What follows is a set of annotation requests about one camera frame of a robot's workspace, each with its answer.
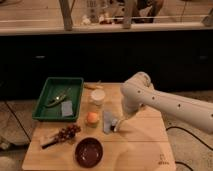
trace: green tray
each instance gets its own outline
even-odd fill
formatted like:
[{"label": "green tray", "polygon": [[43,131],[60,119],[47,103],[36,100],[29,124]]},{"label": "green tray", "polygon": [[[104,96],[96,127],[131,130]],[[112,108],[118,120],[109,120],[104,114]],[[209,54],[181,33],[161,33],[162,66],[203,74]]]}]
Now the green tray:
[{"label": "green tray", "polygon": [[[78,119],[81,96],[83,90],[83,78],[80,77],[48,77],[39,96],[33,119],[40,121],[72,121]],[[66,100],[72,101],[72,116],[63,117],[61,114],[61,103],[47,108],[45,105],[62,92],[68,92]]]}]

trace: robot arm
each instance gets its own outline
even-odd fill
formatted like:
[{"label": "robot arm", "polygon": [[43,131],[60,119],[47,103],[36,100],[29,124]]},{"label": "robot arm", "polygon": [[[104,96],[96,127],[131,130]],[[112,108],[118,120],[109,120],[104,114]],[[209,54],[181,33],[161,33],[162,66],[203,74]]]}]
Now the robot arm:
[{"label": "robot arm", "polygon": [[151,85],[149,76],[144,72],[136,73],[122,84],[122,109],[125,115],[134,115],[144,104],[206,133],[213,133],[213,103],[160,92],[150,88]]}]

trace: dark bowl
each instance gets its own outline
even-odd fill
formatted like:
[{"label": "dark bowl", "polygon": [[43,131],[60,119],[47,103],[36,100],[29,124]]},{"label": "dark bowl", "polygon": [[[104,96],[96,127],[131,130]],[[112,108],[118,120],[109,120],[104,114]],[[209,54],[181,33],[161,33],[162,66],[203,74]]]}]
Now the dark bowl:
[{"label": "dark bowl", "polygon": [[75,149],[75,158],[80,166],[91,168],[97,165],[103,156],[101,143],[92,137],[81,140]]}]

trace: white cup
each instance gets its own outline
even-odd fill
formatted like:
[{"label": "white cup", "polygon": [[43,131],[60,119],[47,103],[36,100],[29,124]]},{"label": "white cup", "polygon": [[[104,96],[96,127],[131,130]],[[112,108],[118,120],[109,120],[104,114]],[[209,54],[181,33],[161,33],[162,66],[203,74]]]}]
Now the white cup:
[{"label": "white cup", "polygon": [[104,90],[102,90],[102,89],[95,89],[90,94],[92,103],[94,103],[97,106],[100,106],[103,104],[105,96],[106,96],[106,94],[105,94]]}]

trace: wooden cutting board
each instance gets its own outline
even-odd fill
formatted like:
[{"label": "wooden cutting board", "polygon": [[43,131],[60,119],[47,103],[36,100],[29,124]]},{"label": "wooden cutting board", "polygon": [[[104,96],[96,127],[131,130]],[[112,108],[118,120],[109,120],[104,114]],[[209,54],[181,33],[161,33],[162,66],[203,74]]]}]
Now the wooden cutting board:
[{"label": "wooden cutting board", "polygon": [[[151,107],[142,108],[136,116],[125,121],[118,133],[103,133],[102,112],[122,114],[120,84],[102,83],[106,98],[102,106],[90,102],[92,90],[84,89],[77,123],[82,131],[69,142],[42,149],[39,139],[55,129],[66,127],[65,122],[39,122],[26,153],[24,170],[97,170],[97,171],[172,171],[176,170],[173,153],[165,131],[161,113]],[[100,114],[96,128],[85,125],[88,112]],[[86,137],[97,138],[103,146],[101,161],[85,169],[75,160],[75,148]]]}]

